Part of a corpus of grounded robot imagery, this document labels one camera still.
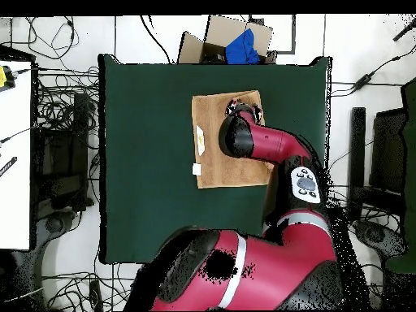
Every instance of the floor tile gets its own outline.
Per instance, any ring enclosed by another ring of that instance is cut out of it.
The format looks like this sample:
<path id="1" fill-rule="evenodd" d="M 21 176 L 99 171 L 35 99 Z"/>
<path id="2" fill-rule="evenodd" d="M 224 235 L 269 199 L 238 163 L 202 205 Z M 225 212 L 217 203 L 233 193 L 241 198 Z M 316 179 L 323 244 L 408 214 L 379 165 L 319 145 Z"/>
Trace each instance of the floor tile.
<path id="1" fill-rule="evenodd" d="M 62 16 L 56 17 L 41 17 L 35 19 L 33 27 L 37 38 L 30 47 L 42 54 L 57 58 L 62 55 L 66 49 L 59 49 L 56 53 L 48 46 L 52 45 L 55 34 L 59 28 L 67 21 Z M 23 17 L 13 19 L 13 41 L 28 42 L 29 32 L 28 21 Z M 35 54 L 37 56 L 37 63 L 41 67 L 49 68 L 63 68 L 63 64 L 67 68 L 85 72 L 88 68 L 98 65 L 99 54 L 113 54 L 114 53 L 114 17 L 74 17 L 74 28 L 79 36 L 77 43 L 76 36 L 74 37 L 74 46 L 68 53 L 62 57 L 62 62 L 59 59 L 52 60 L 40 54 L 34 53 L 28 48 L 27 44 L 14 44 L 14 48 Z M 60 33 L 56 36 L 53 47 L 55 49 L 66 47 L 70 43 L 72 31 L 67 25 L 61 28 Z"/>
<path id="2" fill-rule="evenodd" d="M 295 54 L 279 54 L 276 63 L 309 65 L 315 58 L 323 56 L 323 18 L 324 15 L 296 15 Z"/>
<path id="3" fill-rule="evenodd" d="M 332 81 L 355 82 L 416 45 L 416 30 L 399 41 L 402 15 L 327 15 L 325 55 L 333 57 Z M 374 74 L 374 83 L 405 84 L 416 75 L 416 54 L 391 62 Z"/>
<path id="4" fill-rule="evenodd" d="M 143 20 L 171 61 L 177 61 L 182 33 L 188 31 L 203 40 L 208 15 L 152 15 Z M 121 63 L 167 63 L 167 57 L 147 33 L 140 16 L 117 17 L 117 59 Z"/>

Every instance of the cardboard box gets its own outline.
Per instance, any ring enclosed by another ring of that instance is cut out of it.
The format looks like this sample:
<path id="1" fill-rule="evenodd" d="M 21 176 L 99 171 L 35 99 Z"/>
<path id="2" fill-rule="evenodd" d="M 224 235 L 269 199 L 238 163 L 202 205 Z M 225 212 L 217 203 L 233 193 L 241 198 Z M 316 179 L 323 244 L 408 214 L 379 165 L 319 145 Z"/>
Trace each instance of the cardboard box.
<path id="1" fill-rule="evenodd" d="M 225 48 L 238 38 L 245 29 L 251 28 L 254 35 L 253 47 L 257 51 L 260 63 L 275 63 L 275 52 L 267 52 L 272 28 L 242 20 L 230 19 L 221 15 L 210 15 L 206 26 L 204 41 L 189 32 L 184 32 L 180 43 L 178 63 L 201 63 L 205 55 L 221 54 Z"/>

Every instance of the table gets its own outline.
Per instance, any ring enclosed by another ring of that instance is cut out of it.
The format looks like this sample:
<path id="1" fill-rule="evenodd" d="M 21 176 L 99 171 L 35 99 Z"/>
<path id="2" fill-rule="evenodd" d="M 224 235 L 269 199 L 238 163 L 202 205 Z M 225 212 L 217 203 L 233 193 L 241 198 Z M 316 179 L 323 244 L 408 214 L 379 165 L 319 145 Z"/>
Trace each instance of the table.
<path id="1" fill-rule="evenodd" d="M 102 263 L 153 260 L 178 228 L 262 230 L 266 186 L 198 189 L 191 100 L 257 89 L 268 126 L 304 136 L 324 160 L 328 58 L 303 66 L 121 65 L 100 68 Z"/>
<path id="2" fill-rule="evenodd" d="M 31 68 L 29 61 L 3 61 L 12 71 Z M 32 126 L 32 77 L 26 72 L 15 87 L 0 93 L 0 140 Z M 0 249 L 29 249 L 31 232 L 31 131 L 22 132 L 0 148 L 0 169 L 17 158 L 0 177 Z"/>

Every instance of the brown towel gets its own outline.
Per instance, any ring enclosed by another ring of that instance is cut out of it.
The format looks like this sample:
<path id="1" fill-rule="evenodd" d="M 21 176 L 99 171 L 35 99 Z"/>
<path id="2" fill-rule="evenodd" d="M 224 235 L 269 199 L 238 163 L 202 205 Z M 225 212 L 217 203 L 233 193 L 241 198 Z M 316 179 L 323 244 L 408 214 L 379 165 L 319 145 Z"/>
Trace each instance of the brown towel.
<path id="1" fill-rule="evenodd" d="M 225 109 L 232 99 L 237 98 L 244 103 L 256 103 L 262 107 L 258 91 L 194 96 L 192 99 L 195 159 L 197 164 L 201 164 L 201 175 L 197 175 L 199 189 L 244 187 L 269 182 L 269 164 L 251 159 L 231 158 L 219 148 L 218 133 L 225 117 Z M 197 126 L 203 131 L 205 145 L 205 151 L 201 156 L 198 153 Z"/>

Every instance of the blue cloth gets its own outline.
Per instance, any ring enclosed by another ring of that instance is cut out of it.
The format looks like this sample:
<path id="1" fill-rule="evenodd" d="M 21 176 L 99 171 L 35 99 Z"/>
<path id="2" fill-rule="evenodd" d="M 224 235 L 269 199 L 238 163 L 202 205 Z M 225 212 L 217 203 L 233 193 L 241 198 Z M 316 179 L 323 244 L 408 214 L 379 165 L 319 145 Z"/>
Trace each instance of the blue cloth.
<path id="1" fill-rule="evenodd" d="M 228 64 L 256 64 L 260 61 L 253 48 L 254 35 L 251 28 L 245 30 L 238 38 L 225 48 Z"/>

